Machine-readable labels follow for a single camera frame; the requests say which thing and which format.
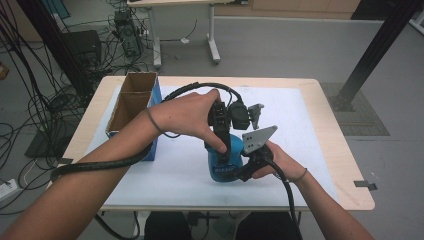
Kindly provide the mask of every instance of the cardboard box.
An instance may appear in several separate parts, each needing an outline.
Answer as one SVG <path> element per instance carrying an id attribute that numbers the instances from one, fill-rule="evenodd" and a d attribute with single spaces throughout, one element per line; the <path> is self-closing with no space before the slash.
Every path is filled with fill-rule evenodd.
<path id="1" fill-rule="evenodd" d="M 113 137 L 138 113 L 146 107 L 159 104 L 161 101 L 162 94 L 157 73 L 128 73 L 106 127 L 107 136 Z M 144 161 L 155 159 L 157 141 L 158 139 L 153 141 L 153 146 L 146 158 L 143 159 Z"/>

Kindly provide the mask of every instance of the table leg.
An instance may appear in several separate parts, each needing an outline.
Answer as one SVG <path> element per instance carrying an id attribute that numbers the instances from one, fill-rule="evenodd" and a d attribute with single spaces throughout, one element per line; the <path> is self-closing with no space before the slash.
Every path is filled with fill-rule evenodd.
<path id="1" fill-rule="evenodd" d="M 418 31 L 420 31 L 421 34 L 424 34 L 424 27 L 422 24 L 424 23 L 424 11 L 421 12 L 421 14 L 418 16 L 416 20 L 409 20 L 409 23 Z"/>
<path id="2" fill-rule="evenodd" d="M 140 225 L 140 237 L 144 237 L 144 227 L 146 226 L 147 217 L 149 217 L 150 211 L 138 211 L 137 220 Z M 137 234 L 137 225 L 134 226 L 134 236 Z"/>
<path id="3" fill-rule="evenodd" d="M 153 13 L 153 8 L 149 7 L 146 8 L 146 10 L 149 16 L 150 34 L 152 34 L 153 41 L 153 65 L 156 69 L 159 69 L 162 65 L 162 59 L 160 55 L 160 40 L 159 37 L 156 35 L 155 16 Z"/>
<path id="4" fill-rule="evenodd" d="M 209 42 L 209 48 L 211 49 L 211 53 L 212 53 L 212 59 L 216 64 L 218 64 L 219 61 L 221 61 L 221 57 L 219 56 L 218 48 L 216 47 L 216 43 L 215 43 L 215 39 L 214 39 L 215 7 L 214 7 L 213 4 L 210 4 L 209 6 L 210 6 L 209 7 L 209 34 L 207 34 L 207 37 L 208 37 L 208 42 Z"/>

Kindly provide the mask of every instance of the person's right hand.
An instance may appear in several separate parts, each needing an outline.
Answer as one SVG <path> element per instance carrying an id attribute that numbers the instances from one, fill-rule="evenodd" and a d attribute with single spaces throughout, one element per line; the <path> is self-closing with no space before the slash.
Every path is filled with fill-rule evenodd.
<path id="1" fill-rule="evenodd" d="M 305 168 L 290 157 L 280 146 L 271 141 L 267 141 L 266 145 L 274 155 L 274 162 L 283 170 L 284 175 L 289 181 L 298 179 L 302 176 L 305 172 Z M 275 173 L 275 170 L 271 166 L 266 166 L 253 173 L 252 177 L 257 179 L 270 173 Z"/>

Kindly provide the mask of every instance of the floor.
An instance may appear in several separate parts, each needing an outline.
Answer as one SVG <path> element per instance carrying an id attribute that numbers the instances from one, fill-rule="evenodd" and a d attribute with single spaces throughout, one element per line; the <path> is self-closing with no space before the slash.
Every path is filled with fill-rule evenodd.
<path id="1" fill-rule="evenodd" d="M 65 1 L 71 15 L 76 9 L 73 2 L 78 1 Z M 104 19 L 112 12 L 106 14 L 103 11 L 102 14 L 97 17 Z M 216 18 L 215 23 L 215 39 L 222 58 L 220 64 L 215 65 L 210 60 L 206 41 L 199 40 L 207 29 L 207 23 L 199 21 L 192 35 L 194 40 L 189 44 L 162 43 L 163 66 L 159 74 L 314 78 L 320 82 L 343 83 L 381 26 L 379 21 L 229 17 Z M 28 118 L 29 97 L 4 51 L 5 48 L 1 48 L 1 61 L 11 72 L 6 80 L 0 81 L 0 122 L 10 123 L 16 128 Z M 42 51 L 37 54 L 46 59 Z M 371 192 L 375 209 L 352 213 L 376 239 L 420 239 L 424 234 L 424 191 L 421 186 L 424 170 L 423 64 L 424 36 L 408 25 L 361 89 L 390 136 L 346 137 L 364 178 L 378 187 Z M 52 68 L 59 76 L 59 67 L 54 62 Z M 33 71 L 38 77 L 40 89 L 48 94 L 50 83 L 42 70 L 34 67 Z M 43 172 L 40 169 L 45 166 L 43 159 L 33 164 L 34 161 L 23 155 L 35 133 L 34 126 L 25 127 L 19 133 L 7 164 L 0 169 L 2 179 L 17 179 L 22 169 L 25 172 L 21 176 L 22 181 L 29 182 Z M 47 179 L 47 174 L 44 174 L 32 186 L 41 185 Z M 0 213 L 25 208 L 43 189 L 24 191 L 7 207 L 4 205 L 9 200 L 0 202 Z M 220 216 L 227 217 L 227 214 L 221 213 Z M 0 232 L 16 217 L 17 214 L 0 215 Z M 122 235 L 133 233 L 131 212 L 106 212 L 105 220 Z M 221 238 L 212 229 L 212 224 L 205 239 L 231 239 L 231 235 Z M 304 239 L 323 239 L 310 213 L 302 215 L 301 231 Z M 204 233 L 205 221 L 200 220 L 199 226 L 193 229 L 193 237 L 202 239 Z M 79 239 L 114 238 L 93 221 Z"/>

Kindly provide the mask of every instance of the table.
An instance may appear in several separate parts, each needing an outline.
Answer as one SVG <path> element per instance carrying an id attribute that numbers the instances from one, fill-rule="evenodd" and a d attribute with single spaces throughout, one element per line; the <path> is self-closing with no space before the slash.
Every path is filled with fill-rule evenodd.
<path id="1" fill-rule="evenodd" d="M 207 4 L 209 5 L 209 33 L 207 34 L 209 48 L 212 53 L 213 61 L 218 64 L 221 60 L 219 56 L 218 48 L 216 47 L 215 38 L 214 38 L 214 16 L 215 16 L 215 7 L 216 3 L 229 3 L 234 0 L 141 0 L 130 2 L 128 1 L 128 6 L 132 8 L 145 8 L 149 16 L 150 22 L 150 31 L 152 34 L 153 41 L 153 63 L 155 68 L 159 69 L 162 65 L 161 52 L 160 52 L 160 40 L 156 33 L 155 25 L 155 14 L 154 7 L 159 6 L 175 6 L 175 5 L 198 5 L 198 4 Z"/>
<path id="2" fill-rule="evenodd" d="M 97 126 L 108 107 L 108 103 L 117 86 L 124 80 L 123 76 L 108 76 L 100 83 L 87 111 L 81 120 L 64 158 L 82 158 L 90 145 Z M 161 86 L 181 86 L 192 82 L 217 82 L 231 87 L 273 87 L 299 89 L 315 130 L 317 141 L 321 147 L 330 176 L 334 182 L 339 204 L 347 210 L 372 210 L 375 206 L 367 188 L 357 188 L 353 181 L 363 180 L 355 159 L 329 107 L 326 97 L 316 80 L 285 78 L 232 78 L 232 77 L 169 77 L 160 76 Z M 160 210 L 149 206 L 103 207 L 102 210 Z M 174 210 L 193 210 L 178 208 Z M 255 208 L 219 208 L 219 210 L 255 210 Z"/>

